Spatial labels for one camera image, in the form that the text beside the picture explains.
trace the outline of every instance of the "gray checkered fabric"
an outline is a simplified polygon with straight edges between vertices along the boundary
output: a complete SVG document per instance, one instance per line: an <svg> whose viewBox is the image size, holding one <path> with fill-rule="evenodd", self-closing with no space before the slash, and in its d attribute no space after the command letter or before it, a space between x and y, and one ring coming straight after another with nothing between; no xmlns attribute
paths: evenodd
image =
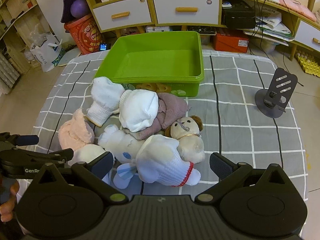
<svg viewBox="0 0 320 240"><path fill-rule="evenodd" d="M72 113L76 109L82 107L84 113L86 112L92 104L92 79L107 53L107 51L97 52L78 57L65 67L44 103L33 128L32 134L39 136L39 144L29 147L29 150L47 152L68 94L74 82L91 61L83 76L76 83L58 127L71 119ZM273 120L264 116L254 103L254 95L257 90L262 88L262 85L253 60L256 60L266 88L272 80L276 65L268 58L247 54L203 50L203 56L205 78L200 84L199 93L194 98L185 98L190 108L187 116L197 115L204 123L202 139L206 159L195 164L195 168L201 173L201 181L196 186L185 185L183 187L145 183L143 191L145 195L188 194L194 198L197 194L218 182L218 177L209 167L210 154L219 151L217 101L213 86L210 56L212 56L219 95L222 154L234 163L247 162L254 168L263 169L270 163L281 164L276 127ZM307 200L306 177L308 174L306 174L305 150L291 102L287 106L286 113L276 119L276 122L279 126L284 171L303 199ZM116 124L120 127L118 116L111 116L102 128L95 128L96 141L109 124ZM57 135L55 133L50 152L61 149ZM114 175L115 169L111 171L108 177L104 178L104 181L113 187L115 187L112 183ZM21 189L18 197L22 196L29 184L30 181L20 180ZM130 198L132 195L140 194L140 190L141 181L138 176L133 176L128 188L120 191Z"/></svg>

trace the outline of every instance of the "red bucket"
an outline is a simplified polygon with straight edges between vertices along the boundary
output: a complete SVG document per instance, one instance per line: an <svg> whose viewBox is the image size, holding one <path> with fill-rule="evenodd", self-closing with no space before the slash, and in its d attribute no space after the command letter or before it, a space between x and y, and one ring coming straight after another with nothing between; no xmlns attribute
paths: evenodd
<svg viewBox="0 0 320 240"><path fill-rule="evenodd" d="M64 28L70 32L83 55L99 50L102 35L92 14L65 23Z"/></svg>

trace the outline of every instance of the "purple ball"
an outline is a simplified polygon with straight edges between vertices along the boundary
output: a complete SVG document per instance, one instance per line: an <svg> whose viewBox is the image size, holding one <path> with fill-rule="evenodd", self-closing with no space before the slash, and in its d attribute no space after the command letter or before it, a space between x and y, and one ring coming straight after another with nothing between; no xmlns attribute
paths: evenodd
<svg viewBox="0 0 320 240"><path fill-rule="evenodd" d="M75 0L71 5L70 12L73 17L80 19L90 13L90 8L86 0Z"/></svg>

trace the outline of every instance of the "blue eye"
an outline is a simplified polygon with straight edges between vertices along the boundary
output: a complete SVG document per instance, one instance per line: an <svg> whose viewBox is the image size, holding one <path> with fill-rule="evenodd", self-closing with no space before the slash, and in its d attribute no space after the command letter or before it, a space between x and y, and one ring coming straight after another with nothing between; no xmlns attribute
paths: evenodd
<svg viewBox="0 0 320 240"><path fill-rule="evenodd" d="M130 155L129 153L123 153L123 156L124 156L126 159L131 160L131 155Z"/></svg>

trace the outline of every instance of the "white drawer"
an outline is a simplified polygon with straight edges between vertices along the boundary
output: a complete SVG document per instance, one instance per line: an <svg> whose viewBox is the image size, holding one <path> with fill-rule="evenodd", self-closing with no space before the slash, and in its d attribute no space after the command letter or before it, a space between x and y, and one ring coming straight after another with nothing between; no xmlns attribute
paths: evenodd
<svg viewBox="0 0 320 240"><path fill-rule="evenodd" d="M93 12L103 31L127 25L151 23L147 0L123 0L95 8Z"/></svg>
<svg viewBox="0 0 320 240"><path fill-rule="evenodd" d="M295 41L301 42L304 45L307 45L317 51L320 51L320 45L313 42L313 38L320 40L320 31L315 27L300 21L297 34L294 38Z"/></svg>
<svg viewBox="0 0 320 240"><path fill-rule="evenodd" d="M219 0L153 0L159 24L195 23L218 24ZM177 12L176 8L190 8Z"/></svg>

